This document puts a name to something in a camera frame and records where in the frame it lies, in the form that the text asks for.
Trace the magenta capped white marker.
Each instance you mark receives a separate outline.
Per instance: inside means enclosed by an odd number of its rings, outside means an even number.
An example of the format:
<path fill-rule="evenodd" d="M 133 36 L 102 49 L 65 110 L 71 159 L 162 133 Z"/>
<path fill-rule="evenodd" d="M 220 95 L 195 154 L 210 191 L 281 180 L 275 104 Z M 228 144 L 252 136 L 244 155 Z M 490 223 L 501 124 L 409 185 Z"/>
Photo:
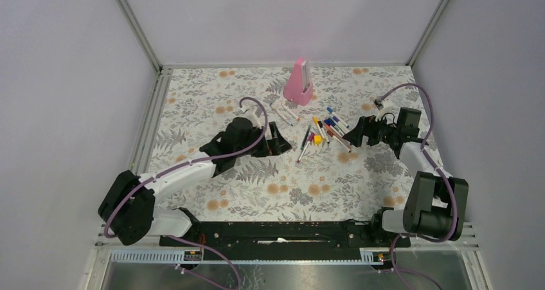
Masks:
<path fill-rule="evenodd" d="M 314 134 L 313 132 L 311 132 L 310 135 L 309 135 L 309 137 L 308 137 L 308 140 L 305 142 L 305 144 L 304 144 L 304 146 L 303 146 L 303 148 L 302 148 L 302 150 L 301 150 L 301 152 L 300 152 L 300 154 L 299 154 L 299 156 L 298 156 L 298 158 L 297 158 L 297 160 L 296 160 L 296 163 L 300 163 L 300 162 L 301 162 L 301 160 L 303 159 L 303 156 L 304 156 L 306 150 L 308 149 L 308 147 L 310 146 L 310 144 L 313 142 L 314 136 L 315 136 L 315 134 Z"/>

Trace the blue capped white marker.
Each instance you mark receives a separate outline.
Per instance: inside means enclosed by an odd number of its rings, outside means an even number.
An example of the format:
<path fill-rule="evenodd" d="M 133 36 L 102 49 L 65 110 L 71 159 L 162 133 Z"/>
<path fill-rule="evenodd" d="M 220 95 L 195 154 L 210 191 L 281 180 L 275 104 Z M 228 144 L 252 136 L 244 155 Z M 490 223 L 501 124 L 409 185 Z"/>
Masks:
<path fill-rule="evenodd" d="M 288 125 L 293 126 L 292 121 L 284 115 L 274 104 L 269 104 L 271 109 Z"/>

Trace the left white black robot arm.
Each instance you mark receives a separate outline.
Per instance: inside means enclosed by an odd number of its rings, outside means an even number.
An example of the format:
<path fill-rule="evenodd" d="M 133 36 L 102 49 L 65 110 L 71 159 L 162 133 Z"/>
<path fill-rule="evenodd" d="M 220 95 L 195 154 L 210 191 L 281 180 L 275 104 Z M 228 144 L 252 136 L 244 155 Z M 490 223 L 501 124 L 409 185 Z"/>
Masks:
<path fill-rule="evenodd" d="M 126 170 L 116 176 L 98 208 L 105 237 L 132 245 L 147 235 L 171 235 L 185 246 L 199 239 L 198 226 L 181 209 L 158 207 L 163 199 L 214 178 L 235 166 L 243 156 L 266 158 L 291 150 L 275 122 L 257 127 L 237 117 L 189 158 L 158 173 L 137 175 Z"/>

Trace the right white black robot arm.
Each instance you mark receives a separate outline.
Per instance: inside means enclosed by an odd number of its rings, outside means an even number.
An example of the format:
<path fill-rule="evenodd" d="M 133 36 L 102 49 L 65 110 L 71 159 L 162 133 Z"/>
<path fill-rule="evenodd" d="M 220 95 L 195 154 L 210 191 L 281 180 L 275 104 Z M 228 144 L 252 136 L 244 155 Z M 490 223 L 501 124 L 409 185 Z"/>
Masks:
<path fill-rule="evenodd" d="M 419 137 L 421 112 L 403 107 L 397 120 L 386 119 L 389 107 L 362 116 L 343 139 L 355 147 L 383 143 L 405 165 L 413 184 L 403 210 L 386 213 L 369 228 L 374 245 L 385 246 L 394 233 L 412 234 L 434 242 L 458 240 L 463 231 L 469 184 L 452 176 L 433 160 L 427 141 Z"/>

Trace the dark green marker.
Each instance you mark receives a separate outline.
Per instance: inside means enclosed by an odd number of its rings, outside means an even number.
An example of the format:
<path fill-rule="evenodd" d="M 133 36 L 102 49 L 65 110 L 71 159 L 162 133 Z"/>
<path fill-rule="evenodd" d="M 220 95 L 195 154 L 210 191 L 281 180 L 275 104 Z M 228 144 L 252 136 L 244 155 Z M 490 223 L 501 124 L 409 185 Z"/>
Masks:
<path fill-rule="evenodd" d="M 301 150 L 304 149 L 306 143 L 308 142 L 308 138 L 309 138 L 309 136 L 310 136 L 311 128 L 312 128 L 312 126 L 311 126 L 311 125 L 308 125 L 307 130 L 306 130 L 306 132 L 305 132 L 305 136 L 304 136 L 304 138 L 303 138 L 303 140 L 302 140 L 302 143 L 301 143 L 301 147 L 300 147 Z"/>

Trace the red brown capped marker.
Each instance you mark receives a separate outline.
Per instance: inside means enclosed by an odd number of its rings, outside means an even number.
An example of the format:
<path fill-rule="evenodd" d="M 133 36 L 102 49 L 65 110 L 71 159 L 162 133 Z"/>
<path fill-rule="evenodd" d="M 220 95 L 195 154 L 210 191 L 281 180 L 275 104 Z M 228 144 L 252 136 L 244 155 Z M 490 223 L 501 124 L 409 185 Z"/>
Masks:
<path fill-rule="evenodd" d="M 343 142 L 343 140 L 341 140 L 341 139 L 337 136 L 336 133 L 334 133 L 334 132 L 332 132 L 332 131 L 329 131 L 329 130 L 327 130 L 326 133 L 327 133 L 333 140 L 335 140 L 336 142 L 338 142 L 338 143 L 342 146 L 342 148 L 345 149 L 347 152 L 351 152 L 351 151 L 352 151 L 351 148 L 350 148 L 349 146 L 347 146 L 347 144 L 345 144 L 345 143 Z"/>

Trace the yellow cube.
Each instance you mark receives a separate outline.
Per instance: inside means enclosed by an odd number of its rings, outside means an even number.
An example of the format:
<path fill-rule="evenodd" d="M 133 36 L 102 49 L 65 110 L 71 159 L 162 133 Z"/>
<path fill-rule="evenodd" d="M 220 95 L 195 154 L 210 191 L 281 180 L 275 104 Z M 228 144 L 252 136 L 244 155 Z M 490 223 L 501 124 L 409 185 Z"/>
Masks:
<path fill-rule="evenodd" d="M 314 145 L 320 145 L 322 143 L 322 137 L 318 134 L 315 134 L 313 137 Z"/>

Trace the floral table mat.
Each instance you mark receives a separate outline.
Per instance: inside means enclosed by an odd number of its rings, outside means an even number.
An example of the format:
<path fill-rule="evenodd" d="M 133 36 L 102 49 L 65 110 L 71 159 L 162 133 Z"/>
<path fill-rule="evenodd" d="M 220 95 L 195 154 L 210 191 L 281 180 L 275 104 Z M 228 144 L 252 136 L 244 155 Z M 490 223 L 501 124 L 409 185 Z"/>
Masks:
<path fill-rule="evenodd" d="M 402 209 L 413 183 L 407 168 L 385 144 L 347 152 L 332 140 L 311 145 L 296 160 L 312 117 L 323 120 L 331 107 L 348 125 L 375 113 L 374 99 L 387 95 L 396 116 L 401 107 L 423 109 L 408 66 L 313 67 L 314 94 L 301 107 L 283 98 L 290 68 L 170 69 L 150 172 L 171 167 L 209 142 L 261 101 L 270 120 L 292 149 L 281 156 L 244 156 L 225 173 L 184 188 L 159 203 L 167 209 L 187 208 L 202 221 L 341 221 L 369 219 L 381 207 Z M 301 120 L 296 121 L 284 103 Z M 286 124 L 274 104 L 293 123 Z"/>

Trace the pink metronome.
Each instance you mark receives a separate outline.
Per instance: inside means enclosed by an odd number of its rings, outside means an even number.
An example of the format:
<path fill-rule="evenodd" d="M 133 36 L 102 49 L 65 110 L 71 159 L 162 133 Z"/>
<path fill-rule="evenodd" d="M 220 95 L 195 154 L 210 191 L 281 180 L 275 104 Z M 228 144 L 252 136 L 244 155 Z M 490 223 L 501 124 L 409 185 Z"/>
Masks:
<path fill-rule="evenodd" d="M 285 84 L 283 97 L 292 103 L 306 106 L 314 94 L 314 84 L 310 77 L 308 60 L 299 58 Z"/>

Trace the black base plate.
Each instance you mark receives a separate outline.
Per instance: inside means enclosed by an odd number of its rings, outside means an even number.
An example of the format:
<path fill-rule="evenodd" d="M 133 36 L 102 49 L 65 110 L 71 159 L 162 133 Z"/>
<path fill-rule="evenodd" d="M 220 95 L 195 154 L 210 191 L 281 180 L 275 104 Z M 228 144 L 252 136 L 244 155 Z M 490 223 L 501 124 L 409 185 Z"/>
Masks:
<path fill-rule="evenodd" d="M 395 233 L 376 222 L 212 222 L 194 224 L 178 242 L 161 237 L 161 247 L 200 242 L 232 261 L 361 260 L 361 249 L 388 251 Z"/>

